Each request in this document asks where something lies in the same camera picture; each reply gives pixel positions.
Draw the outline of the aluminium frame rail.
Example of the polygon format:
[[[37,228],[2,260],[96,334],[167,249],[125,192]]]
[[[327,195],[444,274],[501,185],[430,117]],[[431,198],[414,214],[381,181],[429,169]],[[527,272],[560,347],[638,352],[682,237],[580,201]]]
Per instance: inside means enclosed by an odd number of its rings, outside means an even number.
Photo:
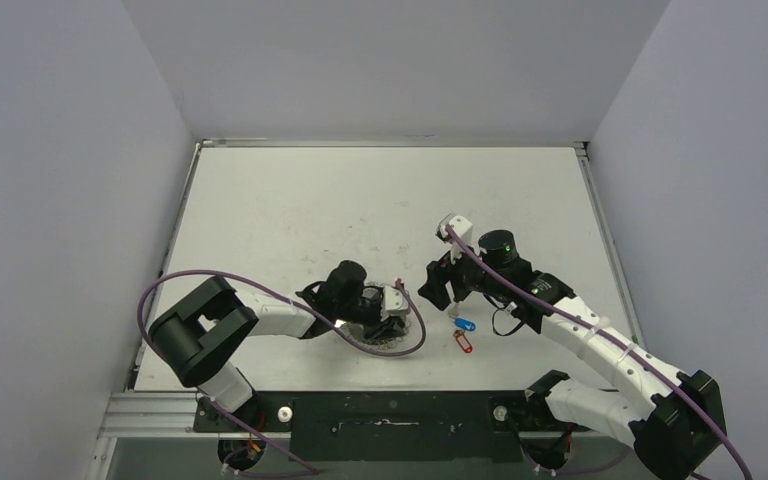
[[[638,409],[616,391],[590,389],[573,382],[562,382],[550,390],[531,387],[521,391],[530,406],[547,411],[550,419],[623,443],[632,443],[634,432],[643,429],[645,422],[668,424],[684,411],[682,401],[672,394],[656,394],[649,408]],[[112,397],[102,433],[109,437],[195,434],[230,438],[244,431],[194,392],[136,392]]]

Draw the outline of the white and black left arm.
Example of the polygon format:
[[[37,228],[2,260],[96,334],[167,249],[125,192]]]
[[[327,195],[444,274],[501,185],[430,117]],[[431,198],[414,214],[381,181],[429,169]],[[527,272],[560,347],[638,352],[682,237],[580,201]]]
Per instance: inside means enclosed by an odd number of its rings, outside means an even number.
[[[137,324],[146,344],[172,369],[180,384],[195,388],[219,407],[230,428],[257,420],[256,391],[231,357],[249,336],[310,340],[335,333],[354,348],[377,355],[376,343],[402,337],[412,305],[402,283],[372,283],[355,261],[343,260],[328,276],[293,298],[250,281],[254,293],[238,292],[240,278],[202,271],[204,281],[152,321],[142,296]]]

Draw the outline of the red key tag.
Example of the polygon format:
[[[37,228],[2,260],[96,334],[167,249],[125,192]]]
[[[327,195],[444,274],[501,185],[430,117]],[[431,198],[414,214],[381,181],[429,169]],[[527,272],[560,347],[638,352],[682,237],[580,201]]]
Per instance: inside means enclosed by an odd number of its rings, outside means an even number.
[[[456,330],[453,334],[453,338],[462,352],[465,354],[471,354],[473,352],[473,345],[465,331]]]

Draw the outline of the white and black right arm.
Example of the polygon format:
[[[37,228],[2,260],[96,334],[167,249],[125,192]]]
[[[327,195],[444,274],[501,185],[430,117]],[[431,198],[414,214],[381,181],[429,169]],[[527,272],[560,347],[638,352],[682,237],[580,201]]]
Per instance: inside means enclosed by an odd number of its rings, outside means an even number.
[[[630,447],[659,479],[688,479],[726,443],[721,391],[703,370],[689,374],[614,328],[556,276],[531,267],[507,230],[483,235],[476,249],[469,226],[440,225],[450,250],[426,267],[421,297],[452,311],[472,294],[567,349],[610,385],[589,387],[552,370],[525,391],[525,414],[537,428],[572,423]]]

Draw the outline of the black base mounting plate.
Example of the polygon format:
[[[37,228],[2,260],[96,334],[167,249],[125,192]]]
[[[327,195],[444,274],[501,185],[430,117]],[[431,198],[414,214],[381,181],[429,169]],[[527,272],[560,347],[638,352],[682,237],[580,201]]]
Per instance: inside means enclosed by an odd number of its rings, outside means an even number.
[[[572,424],[533,408],[521,390],[262,392],[242,418],[310,462],[520,459]]]

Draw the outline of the blue key tag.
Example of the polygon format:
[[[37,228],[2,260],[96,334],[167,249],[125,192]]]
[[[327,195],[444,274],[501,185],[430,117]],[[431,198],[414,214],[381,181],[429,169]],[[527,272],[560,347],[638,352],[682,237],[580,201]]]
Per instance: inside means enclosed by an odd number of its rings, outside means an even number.
[[[456,318],[454,320],[454,325],[458,329],[461,329],[461,330],[464,330],[464,331],[467,331],[467,332],[472,332],[472,331],[476,330],[476,325],[473,322],[471,322],[469,320],[466,320],[466,319],[463,319],[463,318]]]

